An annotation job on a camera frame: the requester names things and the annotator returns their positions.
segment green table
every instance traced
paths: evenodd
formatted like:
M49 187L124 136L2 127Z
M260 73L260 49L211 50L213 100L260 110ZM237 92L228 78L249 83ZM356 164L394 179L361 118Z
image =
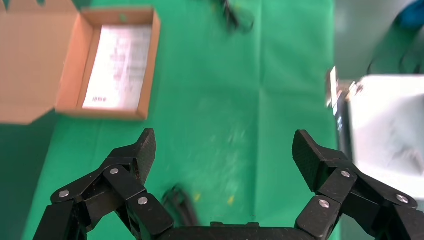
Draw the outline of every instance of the green table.
M156 8L162 29L150 116L145 122L61 116L23 239L32 239L55 190L97 169L113 148L132 144L144 128L156 133L146 187L157 198L179 183L194 197L203 225L294 225L313 195L292 159L295 131L306 129L319 144L336 147L332 113L324 108L334 3L232 3L252 11L252 32L228 33L212 0L91 3ZM115 214L89 237L132 239Z

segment black cord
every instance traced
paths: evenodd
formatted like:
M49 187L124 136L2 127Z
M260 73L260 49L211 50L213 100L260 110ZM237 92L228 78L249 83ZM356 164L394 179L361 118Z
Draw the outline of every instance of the black cord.
M165 207L170 208L173 213L177 214L176 217L180 219L182 226L199 226L193 203L181 186L176 185L167 191L163 195L162 203Z
M219 1L224 8L224 17L230 31L240 30L243 33L248 33L253 29L255 17L250 11L231 6L230 0Z
M413 71L412 72L408 72L406 69L405 69L405 66L404 66L404 63L405 63L405 59L407 58L407 56L409 56L409 55L411 55L411 54L413 54L415 57L416 57L416 59L418 59L418 64L414 67L414 69L413 69ZM373 64L374 64L374 62L377 60L377 59L379 59L379 58L382 58L382 55L379 55L379 56L375 56L372 60L371 60L371 62L369 63L369 65L368 65L368 68L366 69L366 74L367 75L371 75L371 74L373 74L372 73L372 66L373 66ZM399 60L399 63L398 63L398 72L399 72L399 74L414 74L414 75L416 75L416 74L421 74L421 62L422 62L422 56L420 55L420 54L418 54L417 52L410 52L410 51L407 51L406 53L404 53L403 55L402 55L402 57L400 58L400 60Z

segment open cardboard box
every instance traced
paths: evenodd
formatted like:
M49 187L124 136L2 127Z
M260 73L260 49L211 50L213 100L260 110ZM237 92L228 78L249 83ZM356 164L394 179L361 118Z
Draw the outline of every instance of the open cardboard box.
M103 25L152 25L136 110L83 108ZM27 125L53 108L87 117L145 120L161 22L152 7L83 9L72 0L0 1L0 123Z

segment silver bolt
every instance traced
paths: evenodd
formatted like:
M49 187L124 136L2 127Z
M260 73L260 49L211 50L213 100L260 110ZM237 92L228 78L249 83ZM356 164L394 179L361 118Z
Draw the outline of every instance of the silver bolt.
M402 195L396 195L396 198L397 198L397 200L399 200L399 201L401 201L402 203L404 203L404 204L407 204L407 203L409 203L410 201L408 200L408 198L406 198L406 197L404 197L404 196L402 196Z
M351 177L350 173L348 173L347 171L341 171L341 175L343 175L346 178L350 178Z
M330 207L330 203L326 200L319 200L319 205L321 205L321 207L328 209Z
M110 174L117 174L119 172L118 168L110 170Z
M138 204L140 205L145 205L149 200L147 199L147 197L140 197L138 199Z
M66 197L68 195L69 195L69 191L68 190L59 192L59 198L64 198L64 197Z

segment yellow speck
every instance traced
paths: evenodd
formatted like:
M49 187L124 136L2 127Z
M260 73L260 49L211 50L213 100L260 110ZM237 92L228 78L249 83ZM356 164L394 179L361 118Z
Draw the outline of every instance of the yellow speck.
M228 199L228 205L230 205L230 206L232 206L233 205L233 203L234 203L234 196L231 196L229 199Z
M196 193L196 195L194 195L194 202L197 203L200 200L200 197L202 195L200 193Z

